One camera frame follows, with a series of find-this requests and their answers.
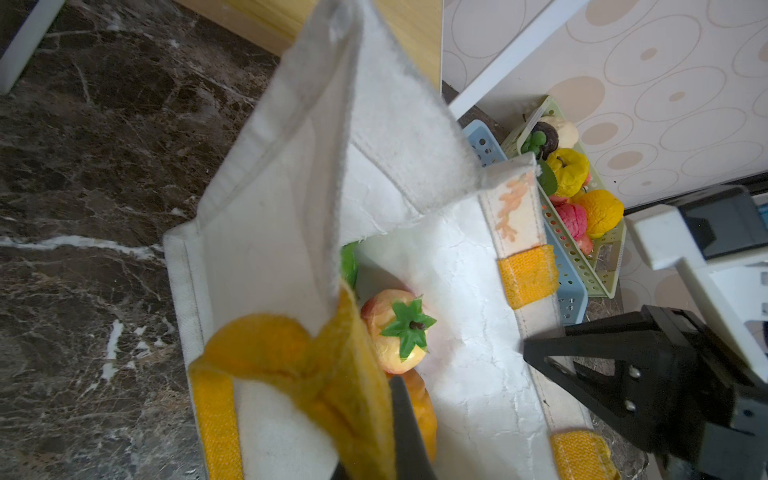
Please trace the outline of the white grocery bag yellow handles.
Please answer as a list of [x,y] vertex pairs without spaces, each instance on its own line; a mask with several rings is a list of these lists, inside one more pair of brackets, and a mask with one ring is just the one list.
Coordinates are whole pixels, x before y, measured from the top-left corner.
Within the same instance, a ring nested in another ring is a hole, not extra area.
[[[371,1],[322,1],[163,240],[207,476],[397,479],[362,306],[438,320],[414,368],[443,479],[615,479],[586,409],[525,365],[480,194],[504,181]],[[351,289],[341,248],[358,242]]]

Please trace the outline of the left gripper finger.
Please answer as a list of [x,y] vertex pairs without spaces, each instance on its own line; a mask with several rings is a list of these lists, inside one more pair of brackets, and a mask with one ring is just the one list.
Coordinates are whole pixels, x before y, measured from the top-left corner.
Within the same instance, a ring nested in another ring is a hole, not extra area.
[[393,412],[397,479],[436,479],[402,376],[388,381]]

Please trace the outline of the red yellow peach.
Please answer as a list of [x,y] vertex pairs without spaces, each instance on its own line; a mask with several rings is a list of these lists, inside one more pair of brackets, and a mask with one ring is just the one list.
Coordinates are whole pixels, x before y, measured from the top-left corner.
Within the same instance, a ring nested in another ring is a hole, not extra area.
[[360,316],[379,365],[391,375],[405,374],[424,359],[428,332],[438,322],[421,297],[401,289],[379,292],[362,306]]

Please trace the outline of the green leafy lettuce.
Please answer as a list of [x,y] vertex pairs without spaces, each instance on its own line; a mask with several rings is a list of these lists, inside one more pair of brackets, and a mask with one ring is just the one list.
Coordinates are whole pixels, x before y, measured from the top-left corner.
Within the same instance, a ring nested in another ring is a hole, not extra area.
[[358,242],[344,245],[340,251],[340,275],[346,284],[354,289],[357,282],[359,265],[356,258]]

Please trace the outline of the orange fruit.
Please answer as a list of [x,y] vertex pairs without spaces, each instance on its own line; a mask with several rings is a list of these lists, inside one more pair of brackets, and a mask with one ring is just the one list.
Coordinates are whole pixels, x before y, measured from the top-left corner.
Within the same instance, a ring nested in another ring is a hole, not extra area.
[[404,373],[401,378],[405,382],[427,456],[433,463],[437,456],[438,422],[429,392],[424,380],[415,369]]

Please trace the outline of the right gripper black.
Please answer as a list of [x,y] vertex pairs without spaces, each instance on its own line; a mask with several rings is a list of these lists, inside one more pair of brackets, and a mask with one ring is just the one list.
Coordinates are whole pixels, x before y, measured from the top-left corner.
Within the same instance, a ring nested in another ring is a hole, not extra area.
[[693,312],[640,310],[537,334],[525,361],[635,447],[664,479],[767,474],[767,382]]

